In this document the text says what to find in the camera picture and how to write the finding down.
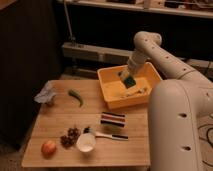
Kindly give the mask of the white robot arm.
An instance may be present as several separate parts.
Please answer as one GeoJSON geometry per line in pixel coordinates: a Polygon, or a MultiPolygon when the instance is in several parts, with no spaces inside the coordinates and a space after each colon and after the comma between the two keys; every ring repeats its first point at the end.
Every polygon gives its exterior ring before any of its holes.
{"type": "Polygon", "coordinates": [[[213,82],[161,48],[158,33],[140,31],[127,67],[119,73],[125,87],[150,59],[166,76],[148,102],[150,171],[204,171],[197,118],[213,114],[213,82]]]}

